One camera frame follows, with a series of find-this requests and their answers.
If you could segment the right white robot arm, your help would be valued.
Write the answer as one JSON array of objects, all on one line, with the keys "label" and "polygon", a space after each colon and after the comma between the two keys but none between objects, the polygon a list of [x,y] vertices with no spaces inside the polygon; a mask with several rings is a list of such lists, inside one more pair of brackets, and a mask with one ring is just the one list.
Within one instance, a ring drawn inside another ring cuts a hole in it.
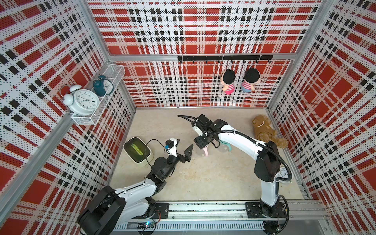
[{"label": "right white robot arm", "polygon": [[255,160],[254,174],[261,182],[261,198],[259,211],[256,215],[272,217],[277,209],[282,207],[279,194],[279,183],[290,182],[292,172],[286,161],[279,155],[277,145],[256,140],[233,128],[226,121],[209,120],[205,115],[192,117],[178,115],[191,123],[193,130],[198,134],[194,142],[200,149],[204,149],[212,141],[226,142]]}]

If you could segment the clear baby bottle bottom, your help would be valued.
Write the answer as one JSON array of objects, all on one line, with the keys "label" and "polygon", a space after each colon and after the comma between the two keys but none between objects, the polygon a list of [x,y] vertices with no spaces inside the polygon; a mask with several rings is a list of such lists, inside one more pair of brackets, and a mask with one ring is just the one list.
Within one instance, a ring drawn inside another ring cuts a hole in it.
[{"label": "clear baby bottle bottom", "polygon": [[217,151],[219,151],[221,153],[227,153],[227,152],[229,152],[229,148],[226,144],[220,143],[219,147],[217,148]]}]

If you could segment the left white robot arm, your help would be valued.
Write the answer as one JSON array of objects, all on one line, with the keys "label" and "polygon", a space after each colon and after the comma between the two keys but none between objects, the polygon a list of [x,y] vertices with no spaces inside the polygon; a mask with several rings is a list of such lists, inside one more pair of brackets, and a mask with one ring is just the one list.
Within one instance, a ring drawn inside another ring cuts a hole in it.
[{"label": "left white robot arm", "polygon": [[119,223],[135,217],[152,217],[156,201],[152,198],[166,185],[179,162],[190,162],[193,145],[184,154],[176,152],[177,145],[167,145],[167,158],[155,160],[151,171],[141,182],[120,189],[105,186],[88,203],[77,219],[82,235],[109,235]]}]

